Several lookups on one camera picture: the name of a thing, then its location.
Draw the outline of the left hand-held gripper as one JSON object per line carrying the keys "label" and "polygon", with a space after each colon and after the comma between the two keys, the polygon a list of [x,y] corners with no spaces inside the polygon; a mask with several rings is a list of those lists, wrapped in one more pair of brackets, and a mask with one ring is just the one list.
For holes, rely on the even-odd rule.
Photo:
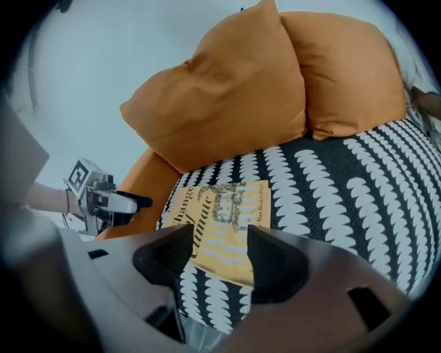
{"label": "left hand-held gripper", "polygon": [[147,196],[117,190],[111,174],[104,173],[93,162],[79,159],[65,180],[75,195],[88,236],[98,236],[108,227],[126,224],[138,208],[150,208]]}

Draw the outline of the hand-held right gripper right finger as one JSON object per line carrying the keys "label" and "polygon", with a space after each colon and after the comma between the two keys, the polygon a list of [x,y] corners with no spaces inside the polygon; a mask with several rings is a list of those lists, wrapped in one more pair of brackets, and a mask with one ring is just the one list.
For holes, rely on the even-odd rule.
{"label": "hand-held right gripper right finger", "polygon": [[252,304],[283,303],[309,278],[309,259],[296,241],[303,238],[280,230],[250,225],[247,256],[252,265]]}

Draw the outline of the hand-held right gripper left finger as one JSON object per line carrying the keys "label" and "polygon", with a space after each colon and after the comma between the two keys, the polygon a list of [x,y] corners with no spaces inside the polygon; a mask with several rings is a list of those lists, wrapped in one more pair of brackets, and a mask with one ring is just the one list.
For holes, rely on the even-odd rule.
{"label": "hand-held right gripper left finger", "polygon": [[145,322],[179,343],[185,333],[179,314],[178,287],[193,247],[194,226],[178,225],[165,228],[166,235],[139,247],[132,256],[136,270],[152,285],[169,288],[166,304],[158,305],[145,317]]}

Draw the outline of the yellow book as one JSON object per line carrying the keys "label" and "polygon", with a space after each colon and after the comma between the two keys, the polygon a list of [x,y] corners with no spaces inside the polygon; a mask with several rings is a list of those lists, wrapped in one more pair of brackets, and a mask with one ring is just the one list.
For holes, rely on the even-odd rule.
{"label": "yellow book", "polygon": [[190,262],[195,267],[230,283],[253,285],[247,230],[249,225],[270,225],[267,181],[179,188],[164,216],[165,227],[194,226]]}

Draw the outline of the person's left forearm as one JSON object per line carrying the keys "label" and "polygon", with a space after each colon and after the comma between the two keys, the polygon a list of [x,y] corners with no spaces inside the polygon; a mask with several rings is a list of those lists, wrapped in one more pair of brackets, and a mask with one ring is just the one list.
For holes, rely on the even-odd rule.
{"label": "person's left forearm", "polygon": [[[69,214],[81,214],[78,199],[72,191],[69,191],[69,198]],[[37,182],[34,182],[30,188],[25,204],[33,210],[45,212],[65,214],[67,210],[65,190],[51,188]]]}

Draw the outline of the orange cushion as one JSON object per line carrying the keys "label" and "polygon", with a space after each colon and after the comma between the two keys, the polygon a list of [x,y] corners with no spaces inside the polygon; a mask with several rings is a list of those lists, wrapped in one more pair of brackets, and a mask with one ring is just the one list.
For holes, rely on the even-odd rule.
{"label": "orange cushion", "polygon": [[283,12],[280,18],[305,81],[315,140],[350,137],[406,117],[395,55],[374,24],[324,12]]}
{"label": "orange cushion", "polygon": [[305,84],[274,0],[214,26],[193,57],[156,73],[121,106],[180,172],[302,137]]}

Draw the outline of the striped sofa with orange frame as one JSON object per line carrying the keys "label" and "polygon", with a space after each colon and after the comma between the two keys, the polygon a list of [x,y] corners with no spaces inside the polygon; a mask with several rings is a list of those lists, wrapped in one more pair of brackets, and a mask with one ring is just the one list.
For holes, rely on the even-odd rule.
{"label": "striped sofa with orange frame", "polygon": [[441,152],[411,119],[219,161],[176,187],[250,181],[269,184],[271,228],[345,248],[405,294],[441,252]]}

